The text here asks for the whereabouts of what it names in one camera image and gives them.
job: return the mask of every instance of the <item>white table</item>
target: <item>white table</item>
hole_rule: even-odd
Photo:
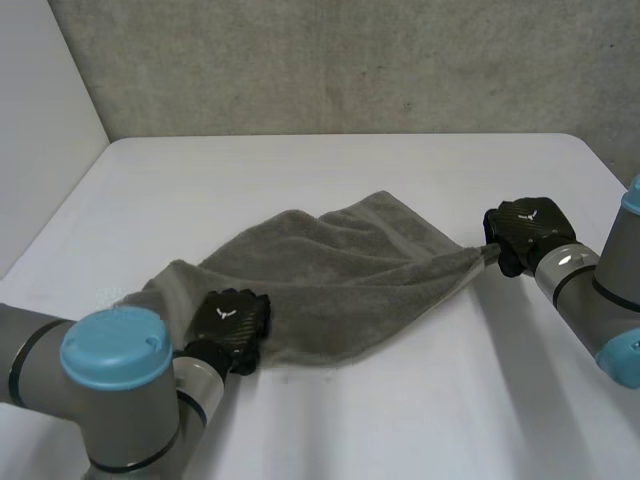
[[[601,251],[624,188],[566,135],[121,140],[0,284],[0,300],[79,319],[170,260],[197,262],[282,210],[386,189],[456,242],[501,200],[549,196]],[[530,278],[484,272],[340,369],[229,382],[188,479],[628,479],[640,393],[613,384]],[[0,407],[0,478],[77,478],[76,427]]]

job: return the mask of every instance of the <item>towel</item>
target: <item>towel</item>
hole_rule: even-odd
[[[119,305],[157,312],[175,349],[207,292],[250,289],[271,299],[262,366],[355,361],[451,297],[495,245],[463,248],[381,191],[315,218],[283,212],[236,236],[200,265],[171,262]]]

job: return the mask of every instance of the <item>light blue cap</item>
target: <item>light blue cap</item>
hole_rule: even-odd
[[[622,206],[631,213],[640,215],[640,175],[633,179],[629,191],[623,195]]]
[[[609,340],[596,362],[613,380],[627,388],[640,388],[640,328]]]
[[[95,390],[132,390],[162,375],[173,349],[160,317],[145,308],[93,313],[69,329],[60,347],[62,367]]]

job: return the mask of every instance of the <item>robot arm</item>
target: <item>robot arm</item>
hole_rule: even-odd
[[[548,198],[503,202],[484,221],[508,277],[531,274],[597,364],[640,388],[640,177],[623,199],[598,257]]]
[[[0,401],[76,422],[87,479],[180,478],[227,373],[255,370],[269,310],[248,290],[210,292],[174,352],[150,310],[76,323],[0,305]]]

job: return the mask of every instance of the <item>gray wall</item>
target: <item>gray wall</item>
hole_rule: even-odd
[[[638,0],[49,0],[112,140],[566,132],[640,172]]]

